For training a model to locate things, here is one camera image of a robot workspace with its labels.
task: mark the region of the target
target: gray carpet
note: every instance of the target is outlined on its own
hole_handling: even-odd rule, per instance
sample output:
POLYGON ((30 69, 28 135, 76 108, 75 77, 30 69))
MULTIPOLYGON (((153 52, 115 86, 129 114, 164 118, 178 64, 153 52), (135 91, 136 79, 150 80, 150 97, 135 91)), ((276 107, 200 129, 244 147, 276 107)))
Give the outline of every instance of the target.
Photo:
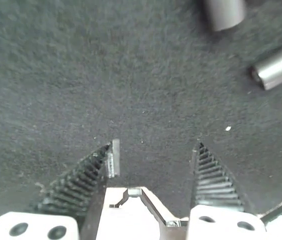
POLYGON ((0 0, 0 215, 114 137, 111 185, 146 186, 178 216, 199 136, 235 150, 256 212, 274 207, 282 85, 261 90, 247 66, 280 46, 282 0, 250 0, 218 34, 191 0, 0 0))

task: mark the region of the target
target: mounting hole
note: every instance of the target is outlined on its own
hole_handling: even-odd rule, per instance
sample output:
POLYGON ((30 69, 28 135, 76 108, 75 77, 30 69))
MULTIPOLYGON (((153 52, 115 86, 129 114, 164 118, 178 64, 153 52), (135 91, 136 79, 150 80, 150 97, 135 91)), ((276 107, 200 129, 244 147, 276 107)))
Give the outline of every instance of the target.
POLYGON ((67 228, 65 226, 55 226, 49 231, 47 237, 51 240, 58 240, 63 238, 66 235, 66 232, 67 228))
POLYGON ((14 227, 12 227, 9 231, 9 234, 11 237, 17 237, 20 236, 21 234, 24 234, 28 228, 29 224, 26 222, 21 222, 14 227))
POLYGON ((213 220, 213 218, 209 216, 201 216, 199 217, 200 220, 205 221, 207 223, 215 223, 216 221, 213 220))
POLYGON ((255 228, 250 223, 248 223, 246 221, 239 221, 237 223, 237 226, 239 228, 246 229, 246 230, 249 230, 249 231, 254 231, 255 230, 255 228))

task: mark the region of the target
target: metal cylinder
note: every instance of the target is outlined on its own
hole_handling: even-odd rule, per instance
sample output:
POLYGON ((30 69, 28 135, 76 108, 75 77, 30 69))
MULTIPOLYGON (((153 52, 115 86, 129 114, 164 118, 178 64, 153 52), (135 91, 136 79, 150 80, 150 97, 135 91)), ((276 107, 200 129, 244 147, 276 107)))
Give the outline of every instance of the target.
POLYGON ((257 62, 251 68, 254 80, 265 90, 273 89, 282 84, 282 50, 257 62))
POLYGON ((246 16, 245 0, 204 0, 213 31, 232 28, 246 16))

